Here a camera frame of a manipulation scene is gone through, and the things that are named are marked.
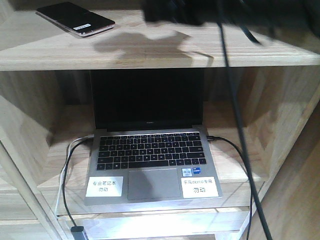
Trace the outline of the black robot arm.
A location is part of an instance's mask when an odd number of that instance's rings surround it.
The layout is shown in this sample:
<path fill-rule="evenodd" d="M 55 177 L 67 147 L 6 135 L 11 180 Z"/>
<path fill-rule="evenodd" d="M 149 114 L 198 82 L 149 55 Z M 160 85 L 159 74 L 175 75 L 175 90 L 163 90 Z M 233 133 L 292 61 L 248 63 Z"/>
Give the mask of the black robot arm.
<path fill-rule="evenodd" d="M 292 28 L 320 35 L 318 0 L 143 0 L 146 22 Z"/>

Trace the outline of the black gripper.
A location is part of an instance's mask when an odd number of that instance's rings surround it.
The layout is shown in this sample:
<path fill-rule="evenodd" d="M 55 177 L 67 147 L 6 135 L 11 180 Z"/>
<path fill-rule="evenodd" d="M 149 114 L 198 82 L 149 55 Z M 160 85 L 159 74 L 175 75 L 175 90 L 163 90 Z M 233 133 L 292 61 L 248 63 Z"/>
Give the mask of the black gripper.
<path fill-rule="evenodd" d="M 200 26 L 199 14 L 208 7 L 207 0 L 143 0 L 144 20 Z"/>

